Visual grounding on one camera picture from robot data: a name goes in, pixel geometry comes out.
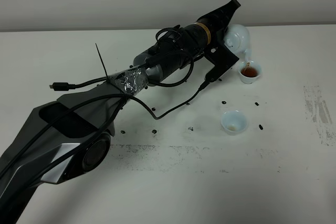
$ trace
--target white table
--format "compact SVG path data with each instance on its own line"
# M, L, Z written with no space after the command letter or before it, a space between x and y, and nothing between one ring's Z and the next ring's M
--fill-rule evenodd
M129 102L103 163L63 184L40 186L18 223L335 223L336 25L249 31L260 80L243 84L234 69L159 121ZM113 73L153 45L155 33L1 33L0 153L34 107L62 94L49 84L103 76L95 42ZM161 114L193 95L211 67L203 59L187 83L138 97ZM232 109L249 120L237 136L220 125Z

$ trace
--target white teacup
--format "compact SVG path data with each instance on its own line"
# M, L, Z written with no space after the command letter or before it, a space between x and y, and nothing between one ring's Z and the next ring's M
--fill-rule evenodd
M255 61L249 61L250 62L250 66L251 68L254 68L255 70L257 70L257 73L258 75L255 76L255 77L247 77L245 75L242 74L242 70L244 68L246 68L246 65L247 65L247 62L243 61L240 65L239 65L239 68L238 68L238 72L239 72L239 77L240 77L240 80L243 82L243 83L246 83L246 84L251 84L253 82L255 82L261 75L261 66L255 62Z

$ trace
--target brown tea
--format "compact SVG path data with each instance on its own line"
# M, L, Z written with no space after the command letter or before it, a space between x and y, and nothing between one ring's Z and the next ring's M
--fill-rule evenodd
M252 67L243 68L241 70L241 73L243 76L250 77L250 78L258 76L258 71Z

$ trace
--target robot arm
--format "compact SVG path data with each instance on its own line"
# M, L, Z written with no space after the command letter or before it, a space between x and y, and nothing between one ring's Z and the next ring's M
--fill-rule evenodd
M194 24L162 29L157 43L134 59L136 67L108 76L89 91L34 108L0 157L0 223L16 223L40 184L59 184L95 169L109 150L114 118L143 88L173 87L161 81L190 63L192 70L203 56L214 67L202 89L230 69L238 58L223 38L239 6L232 0Z

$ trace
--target stain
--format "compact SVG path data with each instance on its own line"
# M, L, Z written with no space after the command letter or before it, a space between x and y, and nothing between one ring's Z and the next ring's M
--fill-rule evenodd
M268 150L268 149L256 149L256 152L259 153L260 158L272 157L278 154L277 150L273 151L273 150Z
M212 148L207 146L112 144L110 149L97 169L207 174L223 169L220 164L208 164Z
M336 130L333 126L327 103L322 98L320 86L304 86L303 92L306 119L315 124L321 144L334 146L336 143Z
M260 97L258 95L244 94L243 96L244 97L251 97L251 98L253 98L255 100L259 100L260 99Z
M236 131L237 130L236 127L234 127L233 125L230 125L227 128L231 131Z

